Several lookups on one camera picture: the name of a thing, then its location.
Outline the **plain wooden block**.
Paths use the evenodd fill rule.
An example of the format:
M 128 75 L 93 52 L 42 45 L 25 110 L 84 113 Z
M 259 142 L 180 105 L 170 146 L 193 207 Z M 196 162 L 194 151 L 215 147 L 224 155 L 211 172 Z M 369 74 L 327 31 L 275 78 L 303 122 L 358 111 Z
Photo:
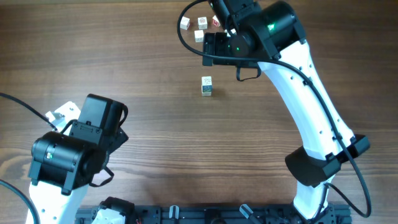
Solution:
M 190 27 L 190 19 L 183 16 L 180 20 L 180 28 L 183 30 L 188 30 Z
M 195 42 L 203 42 L 204 40 L 204 31 L 203 30 L 195 30 L 194 31 Z

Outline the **plain wooden block centre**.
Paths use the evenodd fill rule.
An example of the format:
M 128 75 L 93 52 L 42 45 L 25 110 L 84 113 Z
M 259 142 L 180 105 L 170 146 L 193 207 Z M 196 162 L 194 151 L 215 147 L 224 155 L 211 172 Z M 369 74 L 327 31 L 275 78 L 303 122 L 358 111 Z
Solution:
M 204 31 L 203 30 L 195 30 L 194 31 L 195 42 L 203 42 L 204 40 Z

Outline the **wooden block red letter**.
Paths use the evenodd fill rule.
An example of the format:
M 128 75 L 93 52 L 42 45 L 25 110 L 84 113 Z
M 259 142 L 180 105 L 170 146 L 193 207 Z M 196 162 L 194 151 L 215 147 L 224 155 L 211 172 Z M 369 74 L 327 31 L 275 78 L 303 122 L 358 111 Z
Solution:
M 221 24 L 220 24 L 220 22 L 219 22 L 217 16 L 213 16 L 213 17 L 212 17 L 212 24 L 213 24 L 215 27 L 220 27 Z

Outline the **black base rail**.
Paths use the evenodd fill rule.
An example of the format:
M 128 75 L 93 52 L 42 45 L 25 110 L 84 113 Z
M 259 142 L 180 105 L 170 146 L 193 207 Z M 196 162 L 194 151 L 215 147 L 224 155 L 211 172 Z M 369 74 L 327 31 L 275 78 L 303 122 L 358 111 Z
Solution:
M 252 223 L 238 207 L 180 207 L 178 218 L 171 218 L 169 207 L 135 206 L 132 223 Z M 251 207 L 259 223 L 306 223 L 291 204 L 273 204 L 265 207 Z M 352 224 L 351 211 L 347 205 L 332 203 L 320 213 L 317 223 Z

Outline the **plain wooden block far left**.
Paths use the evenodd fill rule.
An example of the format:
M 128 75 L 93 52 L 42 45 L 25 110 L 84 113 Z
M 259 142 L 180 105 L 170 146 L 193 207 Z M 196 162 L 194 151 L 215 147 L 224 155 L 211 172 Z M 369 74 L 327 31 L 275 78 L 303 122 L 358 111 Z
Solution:
M 183 30 L 188 30 L 190 27 L 190 19 L 183 16 L 180 20 L 180 28 Z

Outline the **wooden block green side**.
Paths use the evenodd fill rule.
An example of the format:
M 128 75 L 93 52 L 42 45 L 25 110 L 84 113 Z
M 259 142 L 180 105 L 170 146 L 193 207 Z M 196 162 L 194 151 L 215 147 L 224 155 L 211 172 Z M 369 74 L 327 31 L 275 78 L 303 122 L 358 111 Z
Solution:
M 201 92 L 212 92 L 213 84 L 211 76 L 201 78 Z

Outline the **wooden block with face drawing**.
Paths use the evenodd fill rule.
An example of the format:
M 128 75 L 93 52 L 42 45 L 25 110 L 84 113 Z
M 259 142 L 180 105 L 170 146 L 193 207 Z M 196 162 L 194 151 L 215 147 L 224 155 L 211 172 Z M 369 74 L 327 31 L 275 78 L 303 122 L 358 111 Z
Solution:
M 205 30 L 208 28 L 208 21 L 206 17 L 199 17 L 198 18 L 198 28 L 200 30 Z

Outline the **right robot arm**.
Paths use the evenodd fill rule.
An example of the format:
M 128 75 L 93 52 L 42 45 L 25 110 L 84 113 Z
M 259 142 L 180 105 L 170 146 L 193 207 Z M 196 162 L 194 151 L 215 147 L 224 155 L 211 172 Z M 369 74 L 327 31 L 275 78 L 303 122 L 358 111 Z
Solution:
M 316 222 L 328 205 L 334 176 L 369 149 L 369 140 L 355 134 L 333 106 L 303 25 L 288 3 L 261 8 L 256 1 L 210 1 L 210 7 L 230 35 L 225 52 L 213 58 L 256 63 L 295 121 L 302 145 L 285 158 L 297 180 L 293 206 L 303 219 Z

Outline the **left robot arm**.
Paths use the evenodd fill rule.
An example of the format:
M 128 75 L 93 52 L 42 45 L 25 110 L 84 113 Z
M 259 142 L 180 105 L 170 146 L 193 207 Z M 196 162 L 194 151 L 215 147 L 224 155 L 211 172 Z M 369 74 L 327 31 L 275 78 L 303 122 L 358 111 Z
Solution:
M 33 209 L 27 223 L 73 223 L 94 176 L 108 168 L 110 155 L 129 138 L 122 129 L 128 115 L 125 104 L 87 95 L 82 108 L 66 102 L 46 117 L 56 129 L 38 138 L 32 146 L 29 195 Z

